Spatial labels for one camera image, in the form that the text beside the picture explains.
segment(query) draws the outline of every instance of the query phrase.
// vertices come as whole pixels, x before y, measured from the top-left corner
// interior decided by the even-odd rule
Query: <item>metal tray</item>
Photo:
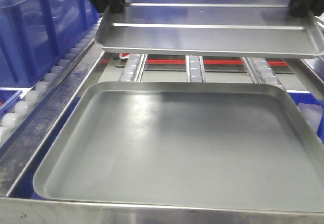
[[[108,52],[312,58],[324,54],[314,16],[295,18],[290,0],[126,0],[105,12],[96,42]]]
[[[46,199],[324,211],[324,147],[284,91],[99,83],[39,166]]]

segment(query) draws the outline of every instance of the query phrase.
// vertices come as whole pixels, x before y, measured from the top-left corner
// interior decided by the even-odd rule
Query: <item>red bar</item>
[[[242,65],[241,60],[204,60],[204,65]]]
[[[270,66],[287,66],[284,61],[268,61]]]
[[[172,64],[184,65],[185,60],[182,59],[148,59],[147,64]],[[270,66],[287,66],[284,61],[269,61]],[[241,60],[204,60],[205,65],[242,65]]]
[[[110,62],[110,59],[101,59],[99,63],[108,64],[109,62]]]
[[[148,59],[147,64],[172,64],[172,65],[184,65],[186,60],[181,59]]]

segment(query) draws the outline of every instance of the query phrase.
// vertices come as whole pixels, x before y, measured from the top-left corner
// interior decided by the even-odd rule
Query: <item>blue crate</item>
[[[97,21],[89,0],[0,0],[0,86],[32,87]]]
[[[21,94],[21,90],[0,90],[0,101],[4,102],[4,104],[0,106],[0,120],[14,108],[18,101],[20,101]]]
[[[316,98],[314,98],[314,96],[311,93],[289,93],[289,94],[297,105],[299,103],[320,105],[320,103],[316,100]],[[322,117],[322,120],[320,121],[317,130],[317,135],[324,143],[324,117]]]

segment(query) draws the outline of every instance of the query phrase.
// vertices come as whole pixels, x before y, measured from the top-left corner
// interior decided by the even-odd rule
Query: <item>aluminum tray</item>
[[[105,12],[97,44],[108,52],[311,58],[324,54],[314,16],[295,18],[290,0],[127,0]]]
[[[284,91],[99,83],[39,166],[44,198],[324,211],[324,147]]]

